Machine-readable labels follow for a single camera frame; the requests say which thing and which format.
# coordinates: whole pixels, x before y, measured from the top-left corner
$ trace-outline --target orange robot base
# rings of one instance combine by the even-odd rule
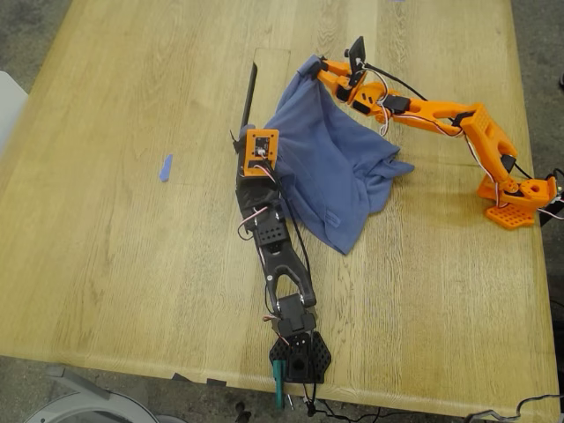
[[[505,190],[499,192],[500,207],[495,205],[485,212],[489,219],[507,229],[532,225],[537,209],[546,206],[556,196],[556,179],[553,176],[546,181],[529,179],[517,186],[513,194],[508,194]],[[495,186],[487,175],[482,179],[477,192],[479,197],[496,200]]]

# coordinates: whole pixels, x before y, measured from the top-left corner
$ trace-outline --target wooden table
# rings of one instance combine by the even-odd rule
[[[76,0],[0,159],[0,353],[274,390],[229,130],[253,60],[262,125],[305,59],[340,60],[361,34],[369,62],[426,96],[486,103],[531,170],[509,0]],[[319,396],[511,415],[557,391],[538,227],[483,216],[463,141],[388,139],[416,169],[353,251],[306,239],[333,356]]]

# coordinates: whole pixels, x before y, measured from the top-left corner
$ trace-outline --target white chair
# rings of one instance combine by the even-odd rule
[[[18,83],[6,72],[0,72],[0,153],[26,100],[27,94]]]

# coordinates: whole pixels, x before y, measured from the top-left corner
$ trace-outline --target red and white wire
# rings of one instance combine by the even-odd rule
[[[274,181],[274,177],[272,177],[271,173],[270,173],[268,170],[266,170],[266,168],[264,168],[264,167],[262,167],[262,166],[260,166],[260,165],[254,165],[253,167],[257,167],[257,168],[261,169],[269,178],[272,179],[272,181],[273,181],[274,183],[276,183],[276,181]]]
[[[246,222],[248,222],[249,220],[251,220],[251,219],[255,218],[256,216],[258,216],[258,215],[261,214],[262,212],[266,211],[267,209],[268,209],[268,206],[265,206],[265,207],[263,207],[261,210],[255,211],[253,214],[251,214],[251,215],[248,216],[247,218],[243,219],[243,220],[241,221],[241,223],[239,224],[239,226],[237,227],[237,232],[239,233],[239,236],[241,236],[241,232],[239,232],[239,231],[241,230],[241,226],[243,226],[243,225],[244,225]]]

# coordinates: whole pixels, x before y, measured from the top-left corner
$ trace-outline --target black wire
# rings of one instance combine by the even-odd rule
[[[380,416],[380,417],[382,419],[385,419],[386,417],[396,416],[398,414],[415,414],[415,412],[389,412],[388,414],[384,414],[383,416]]]
[[[266,309],[271,315],[274,315],[274,312],[268,307],[268,301],[266,300],[266,289],[267,289],[266,282],[264,282],[264,306],[266,307]]]
[[[557,300],[550,299],[550,302],[552,304],[556,304],[557,306],[561,306],[562,308],[564,308],[564,304],[562,304],[561,302],[559,302]]]
[[[361,421],[361,420],[363,420],[367,417],[374,417],[374,420],[372,420],[372,423],[375,423],[378,419],[385,419],[386,417],[389,417],[389,416],[396,416],[398,414],[415,414],[416,413],[416,412],[389,412],[388,414],[381,415],[382,407],[378,407],[378,411],[376,412],[376,414],[373,414],[373,413],[363,414],[362,416],[358,417],[357,419],[351,419],[349,417],[346,417],[346,416],[343,416],[343,415],[340,415],[340,414],[335,414],[335,412],[331,409],[331,407],[329,407],[329,404],[327,404],[327,401],[325,401],[324,399],[318,399],[318,401],[327,408],[327,410],[330,412],[330,414],[328,414],[324,410],[315,410],[315,412],[323,413],[327,417],[331,417],[333,419],[345,420],[349,423],[358,423],[359,421]]]
[[[286,193],[284,192],[284,188],[282,187],[282,183],[280,182],[280,179],[278,178],[278,175],[276,174],[276,172],[274,172],[274,169],[272,168],[271,163],[268,160],[265,160],[263,163],[266,166],[266,168],[268,169],[268,171],[270,172],[272,178],[274,178],[274,182],[278,185],[278,189],[280,190],[280,195],[282,196],[282,199],[286,203],[286,207],[288,208],[288,211],[290,212],[290,217],[292,218],[292,222],[293,222],[293,228],[295,229],[296,234],[298,235],[298,241],[300,242],[301,251],[303,252],[303,258],[304,258],[304,261],[306,262],[306,270],[308,271],[309,279],[311,279],[311,269],[309,268],[308,252],[306,251],[306,245],[304,244],[303,239],[301,238],[300,229],[298,228],[298,224],[296,223],[296,218],[293,215],[292,207],[290,207],[290,202],[288,201],[288,198],[286,197]],[[313,397],[315,399],[315,384],[314,384],[314,395],[313,395]]]
[[[421,95],[415,88],[413,88],[410,85],[407,85],[404,81],[402,81],[400,78],[398,77],[394,77],[392,74],[386,72],[385,70],[376,68],[375,66],[371,65],[370,63],[364,63],[364,67],[368,68],[372,71],[376,71],[378,73],[383,74],[384,77],[388,77],[393,81],[396,81],[398,83],[400,83],[401,85],[403,85],[405,88],[407,88],[409,91],[411,91],[412,93],[414,93],[415,95],[417,95],[420,99],[427,101],[427,99],[425,97],[423,97],[423,95]]]
[[[523,407],[525,404],[527,404],[530,401],[539,401],[541,399],[545,399],[545,398],[562,398],[564,397],[564,395],[560,395],[560,394],[545,394],[545,395],[541,395],[539,397],[529,397],[529,398],[525,398],[524,400],[522,400],[516,408],[516,415],[515,416],[510,416],[510,417],[506,417],[506,416],[501,416],[500,414],[498,414],[497,412],[495,412],[494,410],[484,410],[483,412],[474,412],[473,414],[468,414],[465,418],[464,418],[464,423],[470,423],[471,421],[473,421],[474,419],[483,419],[484,417],[493,417],[494,419],[498,420],[498,421],[515,421],[517,419],[521,418],[521,407]]]
[[[517,170],[518,170],[519,172],[521,172],[527,179],[532,179],[532,177],[531,177],[529,174],[527,174],[524,170],[522,170],[522,169],[519,167],[519,165],[517,165],[517,162],[515,162],[515,167],[516,167]]]

